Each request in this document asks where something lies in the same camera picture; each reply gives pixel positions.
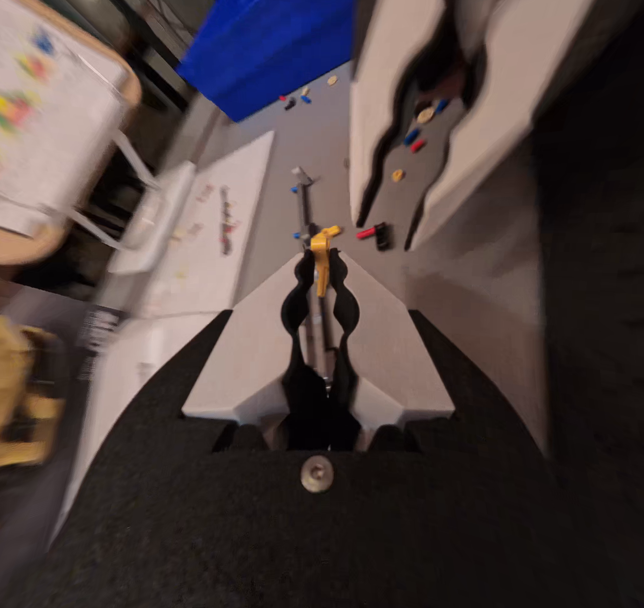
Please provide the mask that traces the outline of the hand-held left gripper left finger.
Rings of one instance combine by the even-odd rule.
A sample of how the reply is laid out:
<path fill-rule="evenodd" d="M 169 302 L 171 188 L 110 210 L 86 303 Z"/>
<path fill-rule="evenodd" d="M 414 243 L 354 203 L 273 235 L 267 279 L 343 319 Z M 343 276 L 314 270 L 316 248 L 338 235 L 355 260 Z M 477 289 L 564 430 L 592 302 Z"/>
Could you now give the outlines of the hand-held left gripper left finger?
<path fill-rule="evenodd" d="M 298 253 L 234 307 L 182 406 L 186 417 L 272 425 L 323 399 L 300 343 L 314 267 L 311 252 Z"/>

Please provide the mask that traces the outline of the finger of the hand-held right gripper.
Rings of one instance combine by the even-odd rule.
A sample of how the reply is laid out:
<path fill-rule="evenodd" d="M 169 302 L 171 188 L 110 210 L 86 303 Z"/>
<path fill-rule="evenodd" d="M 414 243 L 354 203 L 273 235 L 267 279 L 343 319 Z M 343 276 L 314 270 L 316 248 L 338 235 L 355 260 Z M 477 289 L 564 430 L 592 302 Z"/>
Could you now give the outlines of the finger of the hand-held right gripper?
<path fill-rule="evenodd" d="M 533 117 L 596 0 L 504 0 L 484 37 L 486 73 L 449 136 L 447 160 L 419 204 L 406 246 L 430 240 L 533 127 Z"/>
<path fill-rule="evenodd" d="M 362 226 L 398 136 L 414 67 L 438 35 L 445 0 L 374 0 L 350 81 L 350 213 Z"/>

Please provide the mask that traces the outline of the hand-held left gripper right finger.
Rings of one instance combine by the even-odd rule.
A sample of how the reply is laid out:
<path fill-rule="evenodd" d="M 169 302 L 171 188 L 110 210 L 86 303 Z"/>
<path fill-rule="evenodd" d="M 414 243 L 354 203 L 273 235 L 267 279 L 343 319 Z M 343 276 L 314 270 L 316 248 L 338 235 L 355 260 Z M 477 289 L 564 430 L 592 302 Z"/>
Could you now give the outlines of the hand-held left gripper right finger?
<path fill-rule="evenodd" d="M 345 252 L 332 250 L 330 260 L 338 264 L 334 280 L 358 305 L 358 322 L 347 338 L 358 377 L 353 417 L 362 428 L 449 418 L 455 404 L 406 305 Z"/>

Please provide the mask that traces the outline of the yellow connector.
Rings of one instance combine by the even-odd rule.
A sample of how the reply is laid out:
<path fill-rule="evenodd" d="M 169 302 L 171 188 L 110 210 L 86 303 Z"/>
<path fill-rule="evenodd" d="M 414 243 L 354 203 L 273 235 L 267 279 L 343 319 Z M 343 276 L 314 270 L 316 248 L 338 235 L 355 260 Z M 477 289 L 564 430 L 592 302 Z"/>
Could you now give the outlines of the yellow connector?
<path fill-rule="evenodd" d="M 341 226 L 323 228 L 310 240 L 310 250 L 315 258 L 315 271 L 317 274 L 317 296 L 326 297 L 326 290 L 330 282 L 330 250 L 331 240 L 342 233 Z"/>

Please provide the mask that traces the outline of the open instruction booklet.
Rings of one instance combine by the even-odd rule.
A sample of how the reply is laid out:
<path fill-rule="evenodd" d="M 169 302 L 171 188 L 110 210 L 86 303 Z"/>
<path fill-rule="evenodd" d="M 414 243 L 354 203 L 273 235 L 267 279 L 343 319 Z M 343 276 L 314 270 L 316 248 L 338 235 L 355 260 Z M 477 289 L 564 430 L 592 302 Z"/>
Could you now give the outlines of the open instruction booklet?
<path fill-rule="evenodd" d="M 150 273 L 117 276 L 107 267 L 97 305 L 121 310 L 127 319 L 95 362 L 83 432 L 52 540 L 125 407 L 166 362 L 232 308 L 274 139 L 275 132 L 268 131 L 196 169 L 185 206 Z"/>

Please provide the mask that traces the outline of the blue bin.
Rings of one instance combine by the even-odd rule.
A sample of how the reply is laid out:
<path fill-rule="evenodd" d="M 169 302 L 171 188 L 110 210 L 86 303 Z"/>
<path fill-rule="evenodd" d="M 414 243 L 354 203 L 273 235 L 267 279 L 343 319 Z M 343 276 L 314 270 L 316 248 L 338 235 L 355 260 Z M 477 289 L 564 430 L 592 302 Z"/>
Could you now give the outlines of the blue bin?
<path fill-rule="evenodd" d="M 175 68 L 232 121 L 350 61 L 356 0 L 215 0 Z"/>

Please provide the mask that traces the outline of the long grey black beam assembly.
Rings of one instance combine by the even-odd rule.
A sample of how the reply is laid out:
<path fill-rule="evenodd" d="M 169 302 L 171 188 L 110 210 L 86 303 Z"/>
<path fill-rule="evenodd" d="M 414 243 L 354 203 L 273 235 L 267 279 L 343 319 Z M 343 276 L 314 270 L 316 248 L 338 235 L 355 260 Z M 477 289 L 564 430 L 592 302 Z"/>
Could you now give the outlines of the long grey black beam assembly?
<path fill-rule="evenodd" d="M 298 200 L 300 230 L 294 237 L 302 244 L 304 251 L 310 250 L 312 237 L 318 232 L 318 226 L 311 218 L 309 193 L 314 180 L 301 167 L 295 167 L 292 174 L 296 185 L 291 188 Z M 308 365 L 324 380 L 326 394 L 329 395 L 333 384 L 337 349 L 333 344 L 331 324 L 328 319 L 328 307 L 325 298 L 317 295 L 318 272 L 314 269 L 314 285 L 307 294 L 309 314 L 304 322 L 305 359 Z"/>

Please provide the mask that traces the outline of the white metal stand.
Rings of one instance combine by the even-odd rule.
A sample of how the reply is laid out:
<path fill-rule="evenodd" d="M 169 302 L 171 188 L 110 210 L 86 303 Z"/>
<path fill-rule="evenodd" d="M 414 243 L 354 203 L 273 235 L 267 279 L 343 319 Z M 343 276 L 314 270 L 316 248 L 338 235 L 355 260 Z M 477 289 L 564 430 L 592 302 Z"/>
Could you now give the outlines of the white metal stand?
<path fill-rule="evenodd" d="M 113 141 L 144 186 L 143 197 L 120 240 L 104 233 L 72 207 L 63 210 L 48 208 L 44 212 L 54 221 L 62 217 L 72 220 L 112 248 L 109 274 L 129 276 L 150 273 L 160 260 L 185 206 L 195 181 L 196 166 L 191 161 L 183 161 L 155 177 L 122 131 L 115 132 Z"/>

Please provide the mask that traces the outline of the dark box with yellow car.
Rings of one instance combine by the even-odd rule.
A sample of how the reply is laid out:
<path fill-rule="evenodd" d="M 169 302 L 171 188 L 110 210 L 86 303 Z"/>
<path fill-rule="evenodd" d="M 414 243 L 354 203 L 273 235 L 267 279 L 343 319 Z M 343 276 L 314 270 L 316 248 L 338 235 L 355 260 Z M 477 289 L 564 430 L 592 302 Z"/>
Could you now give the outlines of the dark box with yellow car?
<path fill-rule="evenodd" d="M 1 473 L 73 462 L 121 310 L 1 280 Z"/>

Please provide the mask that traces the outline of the wooden board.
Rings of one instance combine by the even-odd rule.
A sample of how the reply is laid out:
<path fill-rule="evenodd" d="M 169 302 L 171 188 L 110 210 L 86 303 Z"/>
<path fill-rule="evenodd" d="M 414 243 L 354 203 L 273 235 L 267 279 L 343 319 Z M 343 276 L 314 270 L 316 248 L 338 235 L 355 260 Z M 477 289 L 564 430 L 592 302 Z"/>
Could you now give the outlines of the wooden board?
<path fill-rule="evenodd" d="M 118 131 L 127 129 L 132 121 L 133 113 L 135 113 L 141 104 L 142 87 L 137 75 L 125 59 L 110 46 L 96 38 L 92 33 L 89 33 L 83 27 L 68 19 L 55 8 L 48 6 L 44 1 L 13 1 L 34 13 L 38 18 L 44 20 L 55 30 L 72 40 L 75 45 L 73 50 L 78 49 L 78 47 L 84 47 L 91 51 L 94 57 L 110 60 L 123 70 L 125 76 L 116 87 L 118 95 L 124 105 L 124 110 L 121 112 L 120 121 L 115 128 Z M 81 213 L 76 210 L 76 206 L 85 206 L 99 176 L 114 153 L 115 147 L 115 143 L 109 139 L 105 146 L 101 148 L 98 160 L 85 181 L 83 190 L 77 198 L 76 203 L 70 209 L 63 211 L 63 213 L 54 213 L 44 225 L 40 226 L 33 238 L 27 238 L 4 229 L 1 230 L 2 267 L 24 266 L 39 262 L 61 246 L 62 242 L 68 236 L 73 223 L 90 224 L 89 221 L 83 220 Z"/>

